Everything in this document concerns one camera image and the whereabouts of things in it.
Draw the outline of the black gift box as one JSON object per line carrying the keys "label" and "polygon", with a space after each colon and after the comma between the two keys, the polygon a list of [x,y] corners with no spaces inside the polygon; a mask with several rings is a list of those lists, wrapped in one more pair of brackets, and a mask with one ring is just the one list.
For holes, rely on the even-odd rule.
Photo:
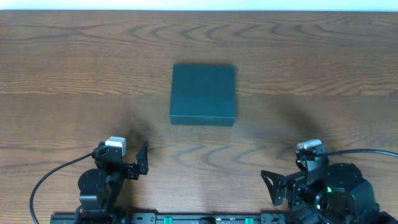
{"label": "black gift box", "polygon": [[174,125],[233,126],[236,121],[235,67],[175,64],[169,118]]}

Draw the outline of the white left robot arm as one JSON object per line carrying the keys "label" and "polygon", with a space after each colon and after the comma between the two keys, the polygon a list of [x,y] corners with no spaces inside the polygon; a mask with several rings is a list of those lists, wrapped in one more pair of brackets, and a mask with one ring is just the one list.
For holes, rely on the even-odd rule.
{"label": "white left robot arm", "polygon": [[125,180],[137,180],[149,171],[148,142],[144,141],[136,154],[136,162],[126,163],[126,140],[110,137],[100,142],[91,157],[96,168],[84,172],[78,179],[81,205],[75,212],[76,223],[129,223],[128,212],[116,206]]}

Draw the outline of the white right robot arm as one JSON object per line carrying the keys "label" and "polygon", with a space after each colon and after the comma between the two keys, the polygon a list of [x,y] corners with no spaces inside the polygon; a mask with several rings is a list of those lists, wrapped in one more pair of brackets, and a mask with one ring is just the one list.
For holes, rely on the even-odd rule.
{"label": "white right robot arm", "polygon": [[397,223],[380,210],[371,183],[355,164],[329,163],[321,140],[301,142],[295,153],[298,172],[261,172],[273,205],[288,201],[286,223]]}

